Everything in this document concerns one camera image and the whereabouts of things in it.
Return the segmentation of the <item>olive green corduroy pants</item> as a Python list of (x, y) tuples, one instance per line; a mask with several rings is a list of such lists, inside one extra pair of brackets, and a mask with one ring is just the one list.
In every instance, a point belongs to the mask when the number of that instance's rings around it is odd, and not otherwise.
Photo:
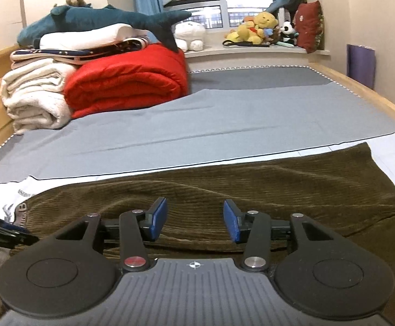
[[(395, 275), (395, 184), (364, 143), (306, 157), (160, 171), (74, 183), (27, 199), (16, 215), (44, 238), (91, 212), (106, 219), (145, 209), (159, 197), (169, 213), (152, 258), (238, 258), (222, 206), (274, 219), (301, 213), (372, 252)], [(395, 325), (395, 289), (385, 307)]]

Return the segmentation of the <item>printed grey white bedsheet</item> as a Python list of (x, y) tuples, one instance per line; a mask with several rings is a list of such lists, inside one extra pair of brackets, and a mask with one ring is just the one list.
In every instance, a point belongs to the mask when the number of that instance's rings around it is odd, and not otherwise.
[(0, 147), (0, 218), (74, 183), (320, 155), (364, 143), (395, 184), (395, 119), (307, 67), (193, 73), (190, 95), (88, 115)]

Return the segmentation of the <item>cream folded blanket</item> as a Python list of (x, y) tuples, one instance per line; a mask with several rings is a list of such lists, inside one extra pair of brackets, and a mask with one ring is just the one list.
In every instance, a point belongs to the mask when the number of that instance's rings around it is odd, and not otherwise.
[(63, 92), (66, 80), (76, 70), (73, 65), (47, 58), (3, 76), (0, 97), (16, 135), (30, 130), (56, 130), (70, 122), (71, 109)]

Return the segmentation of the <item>red folded blanket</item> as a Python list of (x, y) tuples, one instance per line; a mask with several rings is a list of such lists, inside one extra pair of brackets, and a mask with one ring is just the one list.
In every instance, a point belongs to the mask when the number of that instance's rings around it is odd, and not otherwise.
[(73, 119), (149, 108), (188, 93), (184, 53), (160, 43), (88, 62), (66, 79), (63, 91)]

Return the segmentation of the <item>white round plush toy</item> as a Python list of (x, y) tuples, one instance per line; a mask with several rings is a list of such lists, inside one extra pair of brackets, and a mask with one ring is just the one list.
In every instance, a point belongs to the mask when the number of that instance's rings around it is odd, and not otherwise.
[(185, 21), (175, 25), (175, 42), (183, 52), (203, 51), (205, 35), (206, 28), (197, 22)]

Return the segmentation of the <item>yellow bear plush toy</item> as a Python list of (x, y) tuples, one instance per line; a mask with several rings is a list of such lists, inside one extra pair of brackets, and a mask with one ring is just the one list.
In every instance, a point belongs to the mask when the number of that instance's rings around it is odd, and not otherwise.
[(244, 21), (225, 36), (225, 40), (245, 45), (271, 45), (279, 41), (278, 20), (269, 12), (260, 12), (256, 16), (247, 16)]

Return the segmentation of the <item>folded white and navy clothes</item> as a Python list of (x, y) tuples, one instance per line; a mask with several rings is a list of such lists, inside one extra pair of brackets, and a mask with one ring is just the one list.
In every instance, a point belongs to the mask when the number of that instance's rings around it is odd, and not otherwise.
[(150, 45), (148, 33), (128, 24), (113, 24), (87, 32), (56, 32), (35, 39), (29, 48), (11, 53), (11, 68), (51, 58), (83, 65), (100, 57), (139, 51)]

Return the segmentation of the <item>blue shark plush toy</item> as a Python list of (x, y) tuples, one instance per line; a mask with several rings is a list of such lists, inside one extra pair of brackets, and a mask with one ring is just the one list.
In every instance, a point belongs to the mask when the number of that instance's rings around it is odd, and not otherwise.
[(49, 14), (19, 32), (16, 42), (20, 46), (32, 46), (36, 39), (53, 32), (87, 32), (113, 24), (128, 24), (137, 30), (147, 30), (173, 52), (178, 51), (173, 26), (191, 17), (186, 10), (172, 10), (146, 15), (124, 11), (107, 5), (100, 9), (92, 7), (53, 7)]

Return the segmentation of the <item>panda plush toy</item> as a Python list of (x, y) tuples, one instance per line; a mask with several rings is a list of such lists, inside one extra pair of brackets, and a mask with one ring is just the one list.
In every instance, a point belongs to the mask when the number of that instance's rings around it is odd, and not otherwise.
[(290, 21), (285, 21), (279, 31), (280, 42), (291, 46), (297, 45), (299, 33), (295, 30), (294, 25)]

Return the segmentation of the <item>dark red cushion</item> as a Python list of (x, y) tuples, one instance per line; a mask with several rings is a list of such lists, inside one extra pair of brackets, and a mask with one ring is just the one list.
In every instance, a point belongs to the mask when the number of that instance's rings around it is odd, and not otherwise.
[(308, 54), (317, 51), (324, 39), (324, 15), (319, 1), (302, 3), (294, 15), (295, 29), (299, 34), (297, 46)]

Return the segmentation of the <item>purple board against wall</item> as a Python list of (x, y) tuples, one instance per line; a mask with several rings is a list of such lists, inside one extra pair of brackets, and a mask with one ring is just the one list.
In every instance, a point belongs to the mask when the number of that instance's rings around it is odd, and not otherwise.
[(346, 45), (346, 75), (370, 89), (374, 88), (376, 52), (366, 46)]

